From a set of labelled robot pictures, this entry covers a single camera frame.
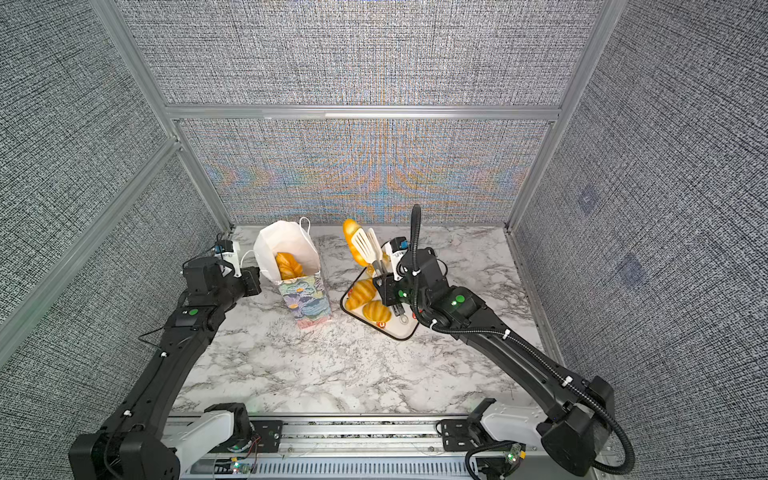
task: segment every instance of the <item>paper bag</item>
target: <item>paper bag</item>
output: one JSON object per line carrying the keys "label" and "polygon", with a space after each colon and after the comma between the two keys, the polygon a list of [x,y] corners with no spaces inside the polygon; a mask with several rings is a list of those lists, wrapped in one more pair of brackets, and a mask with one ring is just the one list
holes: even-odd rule
{"label": "paper bag", "polygon": [[[304,276],[281,280],[275,261],[275,255],[280,252],[293,255],[301,264]],[[259,232],[253,245],[253,254],[261,273],[277,285],[300,329],[330,319],[330,301],[320,272],[320,256],[310,237],[309,221],[306,230],[296,222],[279,220],[272,223]]]}

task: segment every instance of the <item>floral pattern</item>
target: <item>floral pattern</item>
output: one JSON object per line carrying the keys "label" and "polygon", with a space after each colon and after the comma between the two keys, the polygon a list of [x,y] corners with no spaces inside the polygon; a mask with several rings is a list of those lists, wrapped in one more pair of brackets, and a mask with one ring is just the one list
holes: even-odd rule
{"label": "floral pattern", "polygon": [[316,325],[330,318],[331,306],[320,272],[278,282],[277,289],[298,321],[299,328]]}

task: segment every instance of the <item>gray textured wall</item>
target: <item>gray textured wall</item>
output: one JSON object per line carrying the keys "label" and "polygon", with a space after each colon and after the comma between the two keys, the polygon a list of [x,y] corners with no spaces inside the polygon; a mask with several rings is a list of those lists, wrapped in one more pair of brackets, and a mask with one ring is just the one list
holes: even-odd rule
{"label": "gray textured wall", "polygon": [[[557,106],[601,5],[118,1],[172,104]],[[544,128],[184,122],[234,221],[256,224],[304,214],[402,222],[416,201],[428,223],[501,223]]]}
{"label": "gray textured wall", "polygon": [[[165,140],[87,1],[0,5],[0,322]],[[67,450],[138,378],[216,227],[174,158],[0,369],[0,478],[71,477]],[[20,255],[10,252],[19,250]]]}
{"label": "gray textured wall", "polygon": [[502,223],[543,121],[185,120],[233,222]]}
{"label": "gray textured wall", "polygon": [[[216,224],[174,157],[0,370],[0,478],[71,476],[74,437],[98,430],[144,370]],[[30,458],[35,467],[28,477]]]}
{"label": "gray textured wall", "polygon": [[560,104],[601,0],[119,0],[171,103]]}
{"label": "gray textured wall", "polygon": [[768,12],[633,0],[517,237],[632,478],[765,478]]}
{"label": "gray textured wall", "polygon": [[3,323],[165,134],[87,1],[0,18]]}

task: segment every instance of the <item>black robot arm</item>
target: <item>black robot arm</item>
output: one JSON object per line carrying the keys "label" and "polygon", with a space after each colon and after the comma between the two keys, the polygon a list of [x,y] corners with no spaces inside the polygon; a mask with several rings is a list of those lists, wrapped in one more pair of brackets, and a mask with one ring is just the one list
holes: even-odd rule
{"label": "black robot arm", "polygon": [[261,292],[258,268],[242,269],[240,277],[233,272],[216,257],[185,263],[187,305],[168,317],[157,351],[125,400],[98,432],[78,436],[70,447],[77,480],[179,478],[179,460],[161,442],[170,409],[224,314],[240,298]]}
{"label": "black robot arm", "polygon": [[[631,471],[634,450],[613,417],[613,388],[599,376],[587,381],[557,364],[507,327],[482,298],[463,286],[449,285],[435,251],[419,249],[420,227],[421,207],[415,205],[408,251],[397,266],[401,278],[395,280],[389,273],[374,279],[382,302],[409,303],[423,326],[460,339],[510,375],[547,415],[536,429],[542,446],[563,468],[581,476],[591,466],[615,475]],[[394,239],[392,245],[402,240]],[[625,454],[624,463],[616,467],[595,460],[612,432]]]}

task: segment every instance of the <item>spatula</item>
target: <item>spatula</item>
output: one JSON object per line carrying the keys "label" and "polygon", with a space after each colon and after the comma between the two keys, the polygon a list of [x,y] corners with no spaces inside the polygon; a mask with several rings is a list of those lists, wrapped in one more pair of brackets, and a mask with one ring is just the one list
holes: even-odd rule
{"label": "spatula", "polygon": [[379,262],[379,256],[376,255],[376,251],[373,249],[371,240],[368,238],[368,235],[366,235],[366,232],[362,228],[359,228],[352,235],[352,245],[357,249],[357,252],[368,264],[373,265],[374,263]]}
{"label": "spatula", "polygon": [[373,231],[373,228],[368,229],[368,240],[371,240],[371,247],[373,247],[373,250],[376,252],[376,262],[373,264],[373,268],[379,269],[379,272],[384,275],[386,273],[383,262],[384,252],[382,252],[379,238],[376,236],[376,232]]}

